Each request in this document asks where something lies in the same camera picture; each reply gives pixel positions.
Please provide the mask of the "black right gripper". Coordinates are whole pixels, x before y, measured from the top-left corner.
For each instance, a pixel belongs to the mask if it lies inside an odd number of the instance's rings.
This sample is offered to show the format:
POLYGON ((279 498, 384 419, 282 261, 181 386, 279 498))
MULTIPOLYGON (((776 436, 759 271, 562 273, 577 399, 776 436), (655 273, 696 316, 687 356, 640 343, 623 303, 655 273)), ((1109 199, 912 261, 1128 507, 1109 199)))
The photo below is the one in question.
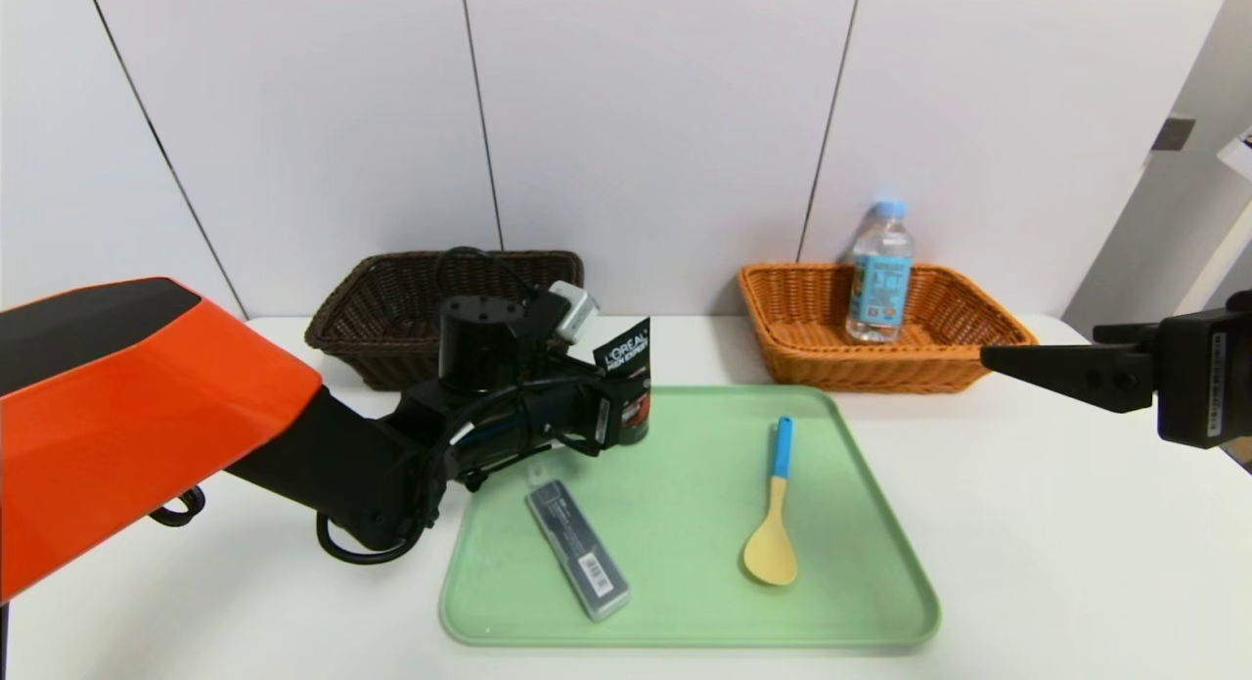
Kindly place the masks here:
POLYGON ((1208 450, 1251 435, 1251 293, 1161 324, 1096 326, 1096 344, 985 344, 988 371, 1124 415, 1152 407, 1162 440, 1208 450), (1152 356, 1131 344, 1156 341, 1152 356))

